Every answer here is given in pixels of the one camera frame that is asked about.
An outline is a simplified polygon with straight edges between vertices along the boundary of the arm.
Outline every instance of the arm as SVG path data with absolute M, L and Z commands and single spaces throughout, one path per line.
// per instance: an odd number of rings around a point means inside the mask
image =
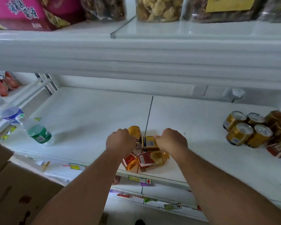
M 116 171 L 135 142 L 127 129 L 113 132 L 103 154 L 45 205 L 33 225 L 97 225 Z
M 279 208 L 189 150 L 179 132 L 165 129 L 155 140 L 161 150 L 175 159 L 211 224 L 281 225 Z

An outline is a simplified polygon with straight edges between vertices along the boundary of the clear plastic packaging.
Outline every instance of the clear plastic packaging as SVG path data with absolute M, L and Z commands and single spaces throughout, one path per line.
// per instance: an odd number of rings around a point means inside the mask
M 136 17 L 144 22 L 172 22 L 180 19 L 183 0 L 135 0 Z
M 263 0 L 187 0 L 183 18 L 200 23 L 248 21 Z
M 112 19 L 121 21 L 126 18 L 125 0 L 81 0 L 87 20 Z
M 281 23 L 281 0 L 268 0 L 258 19 L 271 23 Z

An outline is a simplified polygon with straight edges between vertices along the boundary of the floor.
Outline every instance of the floor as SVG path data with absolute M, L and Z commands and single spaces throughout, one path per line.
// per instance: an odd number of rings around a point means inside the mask
M 107 225 L 134 225 L 138 219 L 142 219 L 146 225 L 209 225 L 203 221 L 111 197 L 107 199 L 104 211 L 108 213 Z

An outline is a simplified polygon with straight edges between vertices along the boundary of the water bottle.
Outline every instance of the water bottle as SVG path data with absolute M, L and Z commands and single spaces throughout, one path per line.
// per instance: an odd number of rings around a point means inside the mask
M 20 123 L 15 118 L 23 113 L 24 112 L 20 108 L 5 102 L 5 100 L 0 96 L 0 114 L 3 119 L 12 125 L 19 125 Z
M 28 117 L 25 117 L 24 114 L 20 114 L 16 117 L 16 120 L 21 123 L 19 128 L 23 129 L 30 137 L 32 137 L 39 144 L 49 146 L 53 143 L 54 138 L 52 134 L 34 119 L 30 119 Z

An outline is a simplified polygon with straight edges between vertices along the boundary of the hand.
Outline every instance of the hand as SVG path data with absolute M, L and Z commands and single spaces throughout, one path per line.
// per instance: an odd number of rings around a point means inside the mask
M 187 140 L 178 131 L 167 128 L 161 136 L 155 136 L 155 141 L 160 150 L 170 155 L 179 147 L 187 147 Z
M 106 150 L 120 154 L 122 158 L 129 155 L 134 149 L 136 138 L 129 134 L 128 129 L 118 129 L 106 140 Z

